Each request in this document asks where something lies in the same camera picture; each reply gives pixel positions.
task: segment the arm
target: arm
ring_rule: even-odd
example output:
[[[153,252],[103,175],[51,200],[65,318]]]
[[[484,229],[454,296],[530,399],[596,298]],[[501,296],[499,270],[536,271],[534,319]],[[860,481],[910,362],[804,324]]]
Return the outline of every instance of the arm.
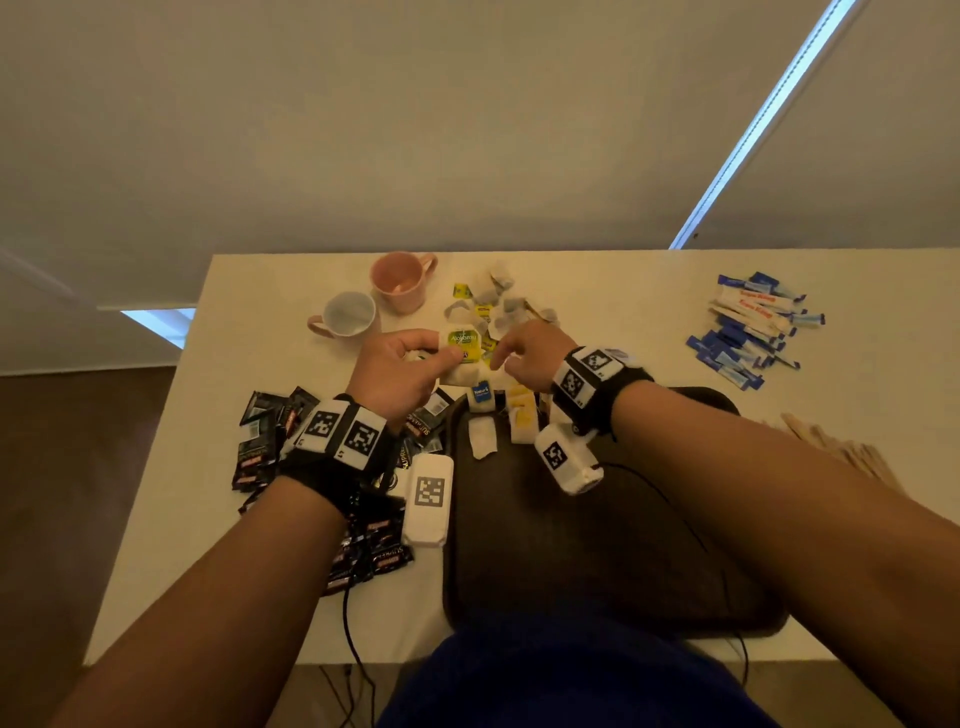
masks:
[[[459,350],[436,331],[364,344],[348,393],[390,421],[429,397]],[[54,726],[263,725],[293,666],[346,520],[325,498],[280,477],[103,656]]]
[[[548,391],[575,346],[528,324],[492,366],[506,361]],[[620,393],[612,427],[671,501],[900,716],[960,721],[960,527],[795,438],[652,382]]]

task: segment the mug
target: mug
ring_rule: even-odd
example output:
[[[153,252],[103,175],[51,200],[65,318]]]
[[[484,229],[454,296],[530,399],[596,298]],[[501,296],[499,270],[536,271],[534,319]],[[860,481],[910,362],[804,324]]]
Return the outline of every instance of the mug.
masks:
[[[432,253],[387,253],[371,266],[370,281],[394,311],[413,313],[426,301],[426,282],[436,270]]]
[[[307,327],[328,339],[352,339],[368,331],[380,331],[376,301],[366,293],[347,291],[334,296],[324,313],[306,320]]]

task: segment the person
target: person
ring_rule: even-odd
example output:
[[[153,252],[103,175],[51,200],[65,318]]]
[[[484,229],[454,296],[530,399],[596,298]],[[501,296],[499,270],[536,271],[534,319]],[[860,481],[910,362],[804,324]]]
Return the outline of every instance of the person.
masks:
[[[369,338],[347,393],[388,421],[460,361],[438,334]],[[530,322],[491,366],[549,391],[576,343]],[[651,381],[616,396],[612,430],[684,516],[779,593],[911,725],[960,724],[960,527],[771,427]],[[750,444],[746,456],[745,444]],[[84,676],[54,726],[262,725],[324,591],[346,522],[279,477]],[[444,642],[382,726],[772,725],[718,664],[601,620],[509,619]]]

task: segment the pink mug handle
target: pink mug handle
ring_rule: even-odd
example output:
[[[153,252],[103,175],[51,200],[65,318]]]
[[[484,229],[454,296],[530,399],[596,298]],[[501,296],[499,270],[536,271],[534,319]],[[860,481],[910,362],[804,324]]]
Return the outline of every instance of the pink mug handle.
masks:
[[[420,265],[423,266],[423,278],[430,279],[437,272],[437,263],[440,262],[432,253],[420,256]]]
[[[321,336],[325,336],[328,339],[334,338],[333,334],[330,333],[329,329],[326,327],[326,324],[324,323],[324,317],[321,316],[320,314],[316,316],[311,316],[310,318],[308,318],[306,320],[306,327],[309,328],[314,333],[318,333]]]

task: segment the tray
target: tray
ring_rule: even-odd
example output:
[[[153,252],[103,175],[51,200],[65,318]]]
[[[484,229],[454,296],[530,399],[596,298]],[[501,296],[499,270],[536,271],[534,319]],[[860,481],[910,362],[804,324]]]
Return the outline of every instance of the tray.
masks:
[[[707,387],[676,391],[739,414]],[[510,443],[505,412],[494,415],[497,453],[474,460],[467,428],[474,416],[464,400],[448,422],[455,466],[444,609],[451,625],[497,612],[603,615],[683,638],[766,636],[783,627],[782,602],[698,532],[701,547],[636,475],[605,468],[600,485],[568,496],[532,446]],[[610,437],[590,449],[601,462],[636,466]]]

